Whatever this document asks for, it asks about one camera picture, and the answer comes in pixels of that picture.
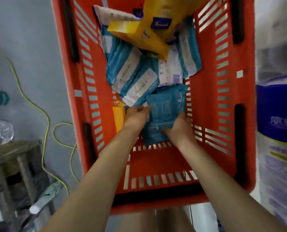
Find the person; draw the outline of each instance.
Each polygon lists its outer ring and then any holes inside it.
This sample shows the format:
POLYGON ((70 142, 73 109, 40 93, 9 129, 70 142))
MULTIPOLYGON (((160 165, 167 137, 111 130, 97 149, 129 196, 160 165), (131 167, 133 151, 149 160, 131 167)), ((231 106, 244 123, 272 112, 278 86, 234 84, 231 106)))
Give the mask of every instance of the person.
MULTIPOLYGON (((41 232, 105 231, 129 153, 149 112, 149 106, 128 109, 122 129, 41 232)), ((195 172, 226 232, 287 231, 287 227, 255 201, 196 143, 190 120, 184 113, 178 115, 171 129, 163 131, 195 172)), ((167 226, 168 230, 158 231, 194 231, 190 222, 181 216, 180 208, 158 214, 167 218, 165 223, 176 223, 167 226)), ((126 215, 122 222, 120 231, 157 230, 153 210, 126 215)))

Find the yellow rope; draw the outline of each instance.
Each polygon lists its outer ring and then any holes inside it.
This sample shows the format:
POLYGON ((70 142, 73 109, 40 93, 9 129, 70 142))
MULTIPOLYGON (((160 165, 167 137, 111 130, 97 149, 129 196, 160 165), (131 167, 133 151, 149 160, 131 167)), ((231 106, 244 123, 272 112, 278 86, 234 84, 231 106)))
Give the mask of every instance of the yellow rope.
MULTIPOLYGON (((12 71, 12 73, 13 73, 13 75, 14 75, 15 81, 16 81, 16 83, 17 83, 17 86, 18 86, 18 88, 19 88, 19 91, 20 91, 22 97, 25 98, 25 100, 26 100, 29 104, 33 105, 33 107, 35 107, 35 108, 37 108, 38 110, 40 110, 40 111, 46 116, 46 118, 47 118, 47 124, 48 124, 48 125, 47 125, 47 129, 46 129, 46 132, 45 132, 45 138, 44 138, 44 142, 43 142, 42 155, 41 155, 41 166, 42 166, 42 169, 43 169, 48 175, 52 176, 53 178, 55 178, 56 180, 58 180, 60 183, 63 184, 63 186, 64 186, 65 189, 66 189, 67 195, 69 196, 69 190, 68 190, 67 185, 66 185, 59 177, 57 177, 56 175, 54 175, 54 174, 50 173, 48 170, 46 170, 45 164, 44 164, 45 145, 46 145, 46 141, 47 141, 47 139, 48 139, 48 132, 49 132, 49 129, 50 129, 50 117, 48 116, 48 114, 45 112, 44 109, 42 109, 41 107, 39 107, 38 105, 36 105, 35 103, 33 103, 33 102, 23 93, 23 90, 22 90, 22 88, 21 88, 21 84, 20 84, 20 81, 19 81, 19 78, 18 78, 18 75, 17 75, 17 73, 16 73, 16 70, 15 70, 15 68, 14 68, 13 63, 12 63, 11 60, 10 60, 6 55, 4 55, 1 51, 0 51, 0 55, 1 55, 4 59, 6 59, 7 62, 9 63, 10 68, 11 68, 11 71, 12 71)), ((72 146, 68 146, 68 145, 65 145, 65 144, 61 143, 60 141, 58 141, 58 140, 55 138, 55 136, 54 136, 54 129, 55 129, 57 126, 60 126, 60 125, 70 125, 70 126, 73 126, 73 125, 72 125, 72 124, 69 124, 69 123, 57 124, 57 125, 53 128, 52 132, 53 132, 53 138, 54 138, 54 140, 55 140, 57 143, 61 144, 62 146, 65 146, 65 147, 72 148, 72 152, 71 152, 70 160, 69 160, 69 166, 70 166, 70 170, 71 170, 72 175, 74 176, 74 178, 75 178, 76 180, 79 181, 79 179, 76 177, 76 175, 74 174, 74 172, 73 172, 73 170, 72 170, 72 167, 71 167, 71 160, 72 160, 72 156, 73 156, 73 153, 74 153, 75 149, 77 149, 77 148, 76 148, 77 143, 72 147, 72 146)))

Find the person's right arm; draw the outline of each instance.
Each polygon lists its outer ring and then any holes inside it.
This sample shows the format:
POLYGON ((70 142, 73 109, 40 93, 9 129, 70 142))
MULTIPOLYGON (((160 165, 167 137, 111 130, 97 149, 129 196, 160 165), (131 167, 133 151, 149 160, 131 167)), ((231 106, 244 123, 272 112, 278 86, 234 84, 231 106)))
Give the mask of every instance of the person's right arm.
POLYGON ((287 232, 196 143, 184 113, 164 132, 195 172, 226 232, 287 232))

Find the hand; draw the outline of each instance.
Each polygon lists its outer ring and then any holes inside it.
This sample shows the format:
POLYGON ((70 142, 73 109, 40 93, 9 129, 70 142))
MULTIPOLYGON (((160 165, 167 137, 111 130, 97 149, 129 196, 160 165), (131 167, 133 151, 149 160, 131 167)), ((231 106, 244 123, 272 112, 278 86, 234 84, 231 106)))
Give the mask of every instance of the hand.
POLYGON ((146 124, 150 110, 150 105, 146 107, 130 107, 127 109, 123 128, 132 130, 138 136, 146 124))
POLYGON ((179 148, 183 140, 196 142, 191 128, 191 119, 186 118, 183 112, 179 113, 171 129, 164 128, 162 131, 177 148, 179 148))

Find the shopping basket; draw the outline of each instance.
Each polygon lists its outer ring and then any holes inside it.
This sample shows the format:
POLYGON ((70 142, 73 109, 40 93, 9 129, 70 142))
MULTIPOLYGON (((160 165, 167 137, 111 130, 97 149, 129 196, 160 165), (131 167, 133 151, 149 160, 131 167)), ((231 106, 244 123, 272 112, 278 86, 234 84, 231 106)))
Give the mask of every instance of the shopping basket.
MULTIPOLYGON (((133 12, 144 0, 103 0, 133 12)), ((84 174, 116 135, 106 59, 92 6, 52 0, 84 174)), ((184 80, 186 114, 197 142, 248 192, 256 177, 254 0, 210 0, 194 14, 202 69, 184 80)), ((170 142, 133 147, 111 214, 207 202, 196 175, 170 142)))

